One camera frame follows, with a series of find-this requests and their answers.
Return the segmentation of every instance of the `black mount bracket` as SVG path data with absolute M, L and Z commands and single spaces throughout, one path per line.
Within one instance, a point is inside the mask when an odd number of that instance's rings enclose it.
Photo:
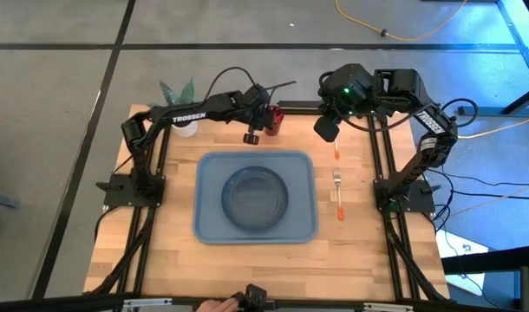
M 107 194 L 103 203 L 108 207 L 159 207 L 162 203 L 165 181 L 165 176 L 154 176 L 153 182 L 156 188 L 155 195 L 151 198 L 136 194 L 132 177 L 129 174 L 113 174 L 108 183 L 97 182 L 96 185 Z
M 425 180 L 415 180 L 409 186 L 408 195 L 400 200 L 399 205 L 389 197 L 389 182 L 387 179 L 373 181 L 375 187 L 376 209 L 388 212 L 435 212 L 432 188 Z

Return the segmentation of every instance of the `human hand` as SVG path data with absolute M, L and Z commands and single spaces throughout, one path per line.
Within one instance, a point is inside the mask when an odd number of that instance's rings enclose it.
M 234 312 L 238 310 L 236 298 L 230 298 L 224 302 L 207 300 L 199 306 L 197 312 Z

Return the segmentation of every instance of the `wooden table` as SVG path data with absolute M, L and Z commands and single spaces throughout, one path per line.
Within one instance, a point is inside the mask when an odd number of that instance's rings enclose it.
M 131 114 L 146 109 L 132 106 Z M 242 142 L 247 126 L 236 122 L 199 121 L 198 133 L 187 139 L 172 133 L 164 167 L 167 185 L 155 216 L 143 295 L 226 297 L 254 283 L 268 290 L 273 299 L 394 300 L 384 229 L 372 190 L 375 169 L 369 134 L 342 124 L 337 139 L 342 156 L 335 160 L 333 145 L 313 131 L 316 119 L 286 116 L 280 134 L 262 133 L 258 146 Z M 365 120 L 359 122 L 366 126 Z M 415 154 L 409 124 L 390 134 L 395 162 L 402 168 Z M 154 164 L 159 150 L 155 148 Z M 317 237 L 307 244 L 285 245 L 206 245 L 198 241 L 192 230 L 198 160 L 213 151 L 283 149 L 303 151 L 313 161 Z M 122 141 L 117 164 L 128 156 Z M 343 222 L 336 217 L 335 166 L 342 168 Z M 129 169 L 125 166 L 121 172 Z M 132 208 L 120 208 L 102 221 L 85 290 L 98 286 L 122 256 L 131 216 Z M 419 213 L 406 216 L 415 261 L 438 291 L 448 296 L 432 225 Z M 136 263 L 134 259 L 127 289 L 133 288 Z M 410 296 L 401 259 L 399 267 L 404 295 Z

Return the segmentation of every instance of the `concrete floor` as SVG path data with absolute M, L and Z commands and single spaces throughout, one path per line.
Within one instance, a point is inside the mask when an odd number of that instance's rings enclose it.
M 333 1 L 264 3 L 139 1 L 125 43 L 393 43 L 340 17 Z M 418 0 L 342 0 L 340 4 L 348 14 L 389 30 L 397 29 L 402 36 L 433 28 L 457 5 Z M 125 0 L 58 4 L 1 0 L 0 42 L 113 43 L 126 5 Z M 523 9 L 510 12 L 518 12 L 520 17 Z M 428 18 L 402 20 L 398 16 Z M 529 23 L 522 24 L 529 29 Z M 421 43 L 513 43 L 513 39 L 495 4 L 469 3 L 445 28 Z M 29 295 L 108 57 L 108 51 L 0 51 L 0 193 L 22 203 L 17 210 L 0 207 L 0 301 Z M 247 68 L 264 85 L 298 81 L 297 85 L 279 89 L 275 100 L 313 100 L 317 98 L 317 77 L 346 62 L 360 62 L 369 70 L 415 68 L 429 95 L 439 102 L 469 97 L 481 106 L 504 107 L 529 90 L 529 69 L 517 52 L 122 51 L 48 296 L 81 293 L 103 199 L 95 182 L 107 180 L 113 169 L 121 138 L 119 125 L 127 118 L 129 106 L 163 102 L 158 80 L 180 86 L 192 76 L 196 98 L 200 99 L 221 69 L 237 65 Z M 243 75 L 230 73 L 215 91 L 245 89 L 247 83 Z M 519 120 L 483 118 L 462 132 L 476 133 Z M 417 126 L 413 131 L 416 138 L 424 133 Z M 529 182 L 529 125 L 483 139 L 460 141 L 446 170 L 490 181 Z M 445 185 L 439 177 L 428 177 Z M 514 190 L 489 190 L 466 180 L 455 179 L 454 183 L 456 189 L 465 192 Z M 435 199 L 441 202 L 445 196 L 446 190 L 441 190 Z M 487 199 L 456 196 L 454 211 L 483 200 Z M 528 245 L 529 202 L 506 201 L 463 213 L 450 219 L 447 228 L 495 249 Z M 490 295 L 503 296 L 498 292 Z

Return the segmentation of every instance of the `metal fork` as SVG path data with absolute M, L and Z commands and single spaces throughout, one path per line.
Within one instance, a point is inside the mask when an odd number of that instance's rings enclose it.
M 340 167 L 334 168 L 334 184 L 336 184 L 337 190 L 337 219 L 342 221 L 343 217 L 343 208 L 342 208 L 342 194 L 340 193 L 340 184 L 342 184 L 342 171 Z

